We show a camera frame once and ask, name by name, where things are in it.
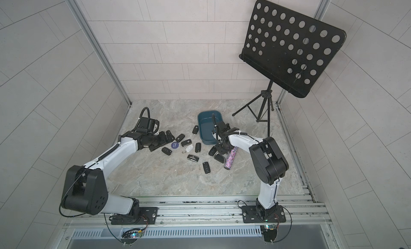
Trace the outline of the black VW key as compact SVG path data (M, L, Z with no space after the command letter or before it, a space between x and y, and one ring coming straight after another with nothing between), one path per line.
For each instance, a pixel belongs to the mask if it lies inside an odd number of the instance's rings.
M181 133L178 137L176 137L176 142L179 143L185 138L185 135Z
M186 147L186 146L191 145L191 144L192 144L191 139L187 139L187 140L181 142L182 147Z

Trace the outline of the black silver-edged key fob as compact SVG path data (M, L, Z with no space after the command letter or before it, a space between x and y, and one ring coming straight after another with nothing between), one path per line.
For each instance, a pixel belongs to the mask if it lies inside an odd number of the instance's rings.
M220 162L220 163L223 163L223 164L225 164L225 158L221 155L221 154L219 154L219 153L217 153L215 156L214 156L214 159L215 160L217 160L218 162Z

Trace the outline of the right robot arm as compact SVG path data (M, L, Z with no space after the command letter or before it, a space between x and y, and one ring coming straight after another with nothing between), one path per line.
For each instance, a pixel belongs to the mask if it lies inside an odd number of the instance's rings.
M289 169L287 160L272 137L253 138L238 128L231 128L223 121L217 122L215 114L212 115L212 121L218 153L228 154L234 148L239 148L250 154L255 172L261 181L256 200L256 215L267 222L277 215L278 186Z

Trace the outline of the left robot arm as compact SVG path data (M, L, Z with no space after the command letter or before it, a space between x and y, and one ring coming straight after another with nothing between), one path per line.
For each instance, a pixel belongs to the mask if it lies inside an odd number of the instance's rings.
M77 212L77 216L111 214L113 225L149 223L135 198L110 194L106 179L128 157L144 148L154 151L171 143L170 131L159 130L159 120L152 119L145 107L136 126L119 135L117 143L102 155L82 166L72 166L66 173L59 209Z

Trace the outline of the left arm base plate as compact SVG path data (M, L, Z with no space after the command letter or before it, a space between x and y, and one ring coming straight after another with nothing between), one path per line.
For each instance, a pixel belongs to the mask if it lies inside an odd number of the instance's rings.
M127 215L114 214L109 218L112 225L155 224L158 207L133 208Z

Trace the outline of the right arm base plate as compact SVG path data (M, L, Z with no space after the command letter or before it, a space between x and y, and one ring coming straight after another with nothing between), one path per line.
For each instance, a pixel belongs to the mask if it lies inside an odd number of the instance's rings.
M240 206L244 223L285 223L286 216L281 205L274 205L270 209L262 206Z

